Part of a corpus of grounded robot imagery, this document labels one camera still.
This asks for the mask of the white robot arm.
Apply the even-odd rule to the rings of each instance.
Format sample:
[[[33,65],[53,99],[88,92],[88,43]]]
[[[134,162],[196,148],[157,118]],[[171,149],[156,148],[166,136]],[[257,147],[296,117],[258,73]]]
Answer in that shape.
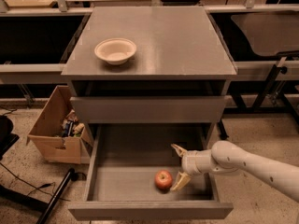
[[[183,189],[193,177],[203,174],[223,175],[245,171],[289,198],[299,202],[299,168],[247,152],[229,141],[218,141],[211,149],[187,150],[171,147],[181,157],[181,172],[171,190]]]

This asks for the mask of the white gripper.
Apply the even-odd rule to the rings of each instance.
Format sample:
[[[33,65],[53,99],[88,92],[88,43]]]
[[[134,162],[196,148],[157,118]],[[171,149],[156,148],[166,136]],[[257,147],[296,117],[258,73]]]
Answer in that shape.
[[[181,166],[184,172],[178,172],[175,183],[171,187],[171,191],[179,191],[183,189],[190,181],[191,176],[208,173],[212,168],[211,151],[210,150],[191,150],[172,144],[171,147],[176,151],[181,159]]]

